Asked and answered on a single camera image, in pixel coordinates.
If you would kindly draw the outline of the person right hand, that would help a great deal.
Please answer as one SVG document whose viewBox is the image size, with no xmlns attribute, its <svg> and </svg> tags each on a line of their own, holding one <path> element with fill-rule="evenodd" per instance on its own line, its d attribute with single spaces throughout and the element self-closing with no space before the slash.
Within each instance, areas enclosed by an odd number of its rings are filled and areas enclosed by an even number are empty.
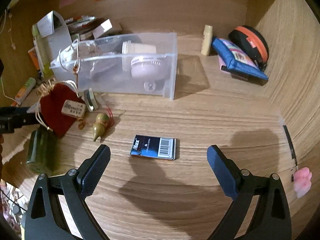
<svg viewBox="0 0 320 240">
<path fill-rule="evenodd" d="M 298 169 L 293 175 L 293 189 L 297 198 L 302 198 L 311 189 L 312 172 L 308 167 Z"/>
</svg>

